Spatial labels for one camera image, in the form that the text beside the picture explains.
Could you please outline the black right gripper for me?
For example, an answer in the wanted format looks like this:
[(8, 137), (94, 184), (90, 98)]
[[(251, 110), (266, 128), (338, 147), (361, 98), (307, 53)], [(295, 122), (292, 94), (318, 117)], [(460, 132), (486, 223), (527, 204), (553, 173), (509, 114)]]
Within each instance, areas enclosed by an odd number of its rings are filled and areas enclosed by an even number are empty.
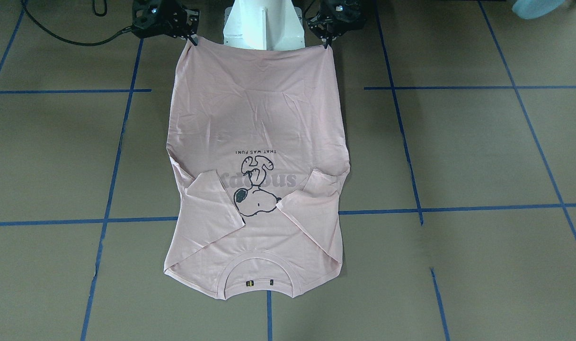
[(199, 9), (177, 0), (134, 0), (131, 32), (138, 38), (166, 35), (186, 39), (198, 46)]

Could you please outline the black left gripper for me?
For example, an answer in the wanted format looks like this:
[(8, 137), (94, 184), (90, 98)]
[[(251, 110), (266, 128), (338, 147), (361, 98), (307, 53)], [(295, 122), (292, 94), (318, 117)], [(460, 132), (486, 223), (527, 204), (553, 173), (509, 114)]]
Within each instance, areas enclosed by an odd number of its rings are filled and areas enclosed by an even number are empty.
[(362, 29), (365, 23), (359, 0), (321, 0), (316, 15), (307, 18), (307, 27), (322, 38), (324, 48), (331, 47), (334, 37)]

